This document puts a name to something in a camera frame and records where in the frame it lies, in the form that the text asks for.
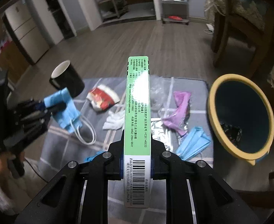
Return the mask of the person's left hand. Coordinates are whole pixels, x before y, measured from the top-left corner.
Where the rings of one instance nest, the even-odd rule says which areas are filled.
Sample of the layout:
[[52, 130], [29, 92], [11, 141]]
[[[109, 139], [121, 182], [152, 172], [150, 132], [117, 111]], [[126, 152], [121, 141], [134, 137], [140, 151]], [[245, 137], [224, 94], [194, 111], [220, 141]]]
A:
[[2, 152], [0, 154], [0, 176], [8, 176], [10, 170], [8, 168], [8, 160], [13, 159], [15, 155], [11, 152]]

